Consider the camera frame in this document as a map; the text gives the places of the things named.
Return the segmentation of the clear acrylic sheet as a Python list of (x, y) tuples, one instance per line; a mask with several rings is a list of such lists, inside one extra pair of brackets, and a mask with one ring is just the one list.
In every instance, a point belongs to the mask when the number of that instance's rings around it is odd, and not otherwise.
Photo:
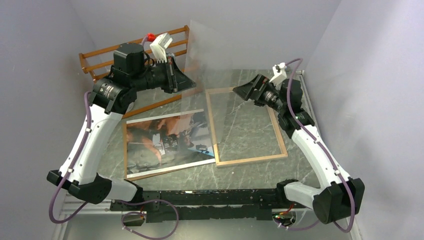
[(211, 141), (225, 137), (225, 119), (233, 70), (231, 45), (224, 33), (192, 19), (189, 22), (184, 74), (196, 86), (183, 92), (182, 110), (204, 109)]

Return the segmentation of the large printed photo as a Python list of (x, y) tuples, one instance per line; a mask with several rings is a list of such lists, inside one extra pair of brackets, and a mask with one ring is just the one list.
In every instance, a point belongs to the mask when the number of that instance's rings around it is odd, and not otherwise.
[(123, 124), (125, 176), (139, 180), (216, 161), (204, 109)]

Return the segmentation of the light wooden picture frame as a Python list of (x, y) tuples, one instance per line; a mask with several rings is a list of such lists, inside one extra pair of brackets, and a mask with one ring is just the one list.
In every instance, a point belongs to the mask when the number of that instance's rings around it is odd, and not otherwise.
[(205, 99), (217, 167), (288, 157), (272, 108), (244, 101), (232, 87), (206, 89)]

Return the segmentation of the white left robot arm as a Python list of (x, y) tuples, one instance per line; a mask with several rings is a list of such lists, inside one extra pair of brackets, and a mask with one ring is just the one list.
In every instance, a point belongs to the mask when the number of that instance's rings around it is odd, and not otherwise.
[(141, 44), (121, 44), (113, 53), (109, 73), (84, 98), (86, 117), (68, 158), (59, 169), (48, 172), (47, 181), (87, 203), (116, 200), (130, 210), (139, 209), (144, 200), (142, 187), (98, 173), (108, 140), (138, 92), (159, 88), (173, 94), (195, 85), (179, 69), (173, 53), (147, 53)]

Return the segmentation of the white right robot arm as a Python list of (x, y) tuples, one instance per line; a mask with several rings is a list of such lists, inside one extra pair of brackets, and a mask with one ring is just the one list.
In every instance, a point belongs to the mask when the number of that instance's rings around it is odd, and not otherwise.
[(279, 182), (274, 195), (276, 204), (282, 208), (301, 204), (313, 210), (323, 224), (354, 218), (361, 208), (365, 184), (360, 178), (352, 178), (325, 145), (313, 118), (302, 107), (301, 82), (285, 79), (278, 88), (258, 74), (232, 91), (244, 101), (252, 100), (256, 106), (274, 110), (279, 127), (299, 147), (317, 176), (318, 188), (296, 179)]

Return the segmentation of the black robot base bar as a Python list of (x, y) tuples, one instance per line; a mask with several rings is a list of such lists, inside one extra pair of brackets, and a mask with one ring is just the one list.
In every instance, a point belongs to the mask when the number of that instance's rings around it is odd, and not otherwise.
[(145, 190), (135, 205), (113, 200), (112, 212), (143, 212), (147, 223), (179, 219), (247, 219), (270, 221), (278, 213), (302, 209), (284, 201), (275, 188), (215, 190)]

